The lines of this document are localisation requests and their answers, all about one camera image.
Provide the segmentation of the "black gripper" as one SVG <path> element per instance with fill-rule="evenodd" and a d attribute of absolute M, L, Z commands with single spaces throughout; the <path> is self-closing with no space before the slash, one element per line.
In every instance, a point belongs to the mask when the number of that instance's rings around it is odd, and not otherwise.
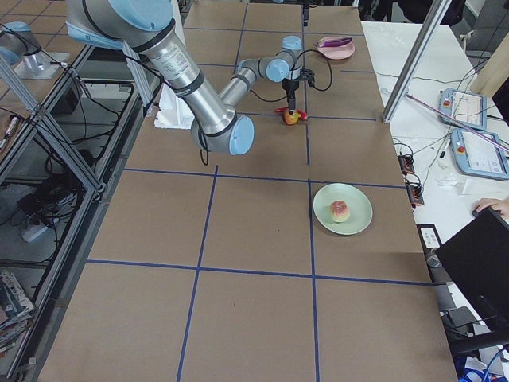
<path fill-rule="evenodd" d="M 295 92 L 300 87 L 300 82 L 306 82 L 311 88 L 315 86 L 315 73 L 312 69 L 302 68 L 299 71 L 299 76 L 291 72 L 289 78 L 282 81 L 282 88 L 286 92 L 288 99 L 288 108 L 293 114 L 296 111 L 296 96 Z"/>

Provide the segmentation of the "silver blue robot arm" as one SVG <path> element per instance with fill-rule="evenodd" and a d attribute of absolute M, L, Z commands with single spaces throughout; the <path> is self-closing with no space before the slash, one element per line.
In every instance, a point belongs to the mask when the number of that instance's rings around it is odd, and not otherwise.
<path fill-rule="evenodd" d="M 297 79 L 303 68 L 301 38 L 287 36 L 272 57 L 243 60 L 222 92 L 216 92 L 177 36 L 170 1 L 70 1 L 68 35 L 105 49 L 129 46 L 146 56 L 195 119 L 191 133 L 207 152 L 243 155 L 255 127 L 235 107 L 259 79 L 275 83 Z"/>

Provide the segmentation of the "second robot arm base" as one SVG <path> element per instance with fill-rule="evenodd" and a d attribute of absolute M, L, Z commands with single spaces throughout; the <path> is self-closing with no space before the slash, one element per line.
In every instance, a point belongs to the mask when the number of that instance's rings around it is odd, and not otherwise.
<path fill-rule="evenodd" d="M 49 80 L 58 70 L 23 21 L 8 22 L 1 27 L 1 58 L 25 80 Z"/>

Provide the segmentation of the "operator right hand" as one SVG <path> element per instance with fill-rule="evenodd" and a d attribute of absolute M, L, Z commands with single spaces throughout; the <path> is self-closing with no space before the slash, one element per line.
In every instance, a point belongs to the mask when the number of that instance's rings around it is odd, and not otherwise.
<path fill-rule="evenodd" d="M 509 214 L 509 200 L 508 198 L 482 198 L 474 205 L 474 210 L 476 212 L 481 212 L 487 208 L 492 208 L 494 211 L 498 212 L 502 218 L 507 219 Z"/>

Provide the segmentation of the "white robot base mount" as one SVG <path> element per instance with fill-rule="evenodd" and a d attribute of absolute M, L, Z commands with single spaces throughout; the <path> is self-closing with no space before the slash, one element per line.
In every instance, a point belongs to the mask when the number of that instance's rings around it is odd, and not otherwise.
<path fill-rule="evenodd" d="M 158 103 L 154 126 L 162 129 L 189 130 L 194 114 L 183 99 L 176 97 L 174 91 L 164 85 Z"/>

